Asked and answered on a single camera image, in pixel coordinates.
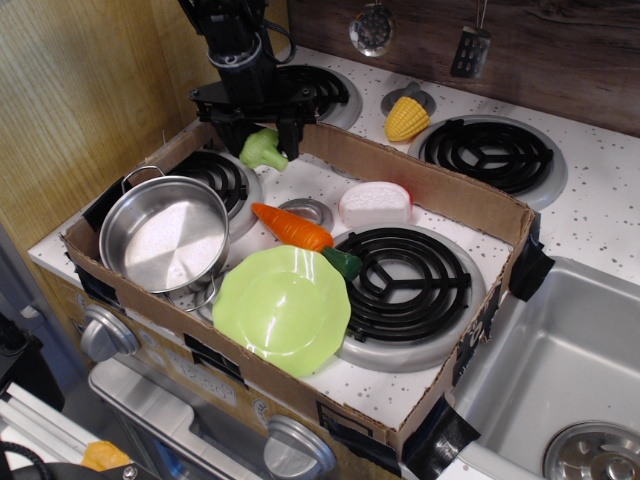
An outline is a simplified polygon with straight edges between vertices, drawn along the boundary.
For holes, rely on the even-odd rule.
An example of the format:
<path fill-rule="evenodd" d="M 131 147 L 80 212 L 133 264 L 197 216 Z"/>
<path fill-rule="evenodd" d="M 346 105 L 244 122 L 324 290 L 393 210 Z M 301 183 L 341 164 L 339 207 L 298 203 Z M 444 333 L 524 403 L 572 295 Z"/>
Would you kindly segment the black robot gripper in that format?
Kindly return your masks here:
<path fill-rule="evenodd" d="M 304 124 L 318 119 L 319 89 L 299 78 L 295 66 L 278 67 L 269 60 L 213 66 L 220 80 L 192 89 L 188 97 L 201 119 L 214 122 L 229 153 L 240 155 L 248 137 L 258 131 L 255 123 L 274 123 L 280 151 L 289 161 L 297 159 Z"/>

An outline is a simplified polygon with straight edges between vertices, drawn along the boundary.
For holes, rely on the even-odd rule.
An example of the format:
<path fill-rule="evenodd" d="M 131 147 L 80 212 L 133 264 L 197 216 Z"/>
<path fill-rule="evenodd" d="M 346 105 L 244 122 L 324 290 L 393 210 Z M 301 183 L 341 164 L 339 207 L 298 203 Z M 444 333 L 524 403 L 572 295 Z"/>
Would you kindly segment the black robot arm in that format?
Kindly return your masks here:
<path fill-rule="evenodd" d="M 289 161 L 299 155 L 306 124 L 316 122 L 315 87 L 285 77 L 268 35 L 266 1 L 182 1 L 180 6 L 207 45 L 220 80 L 193 89 L 189 99 L 200 121 L 214 126 L 237 156 L 249 135 L 273 124 Z"/>

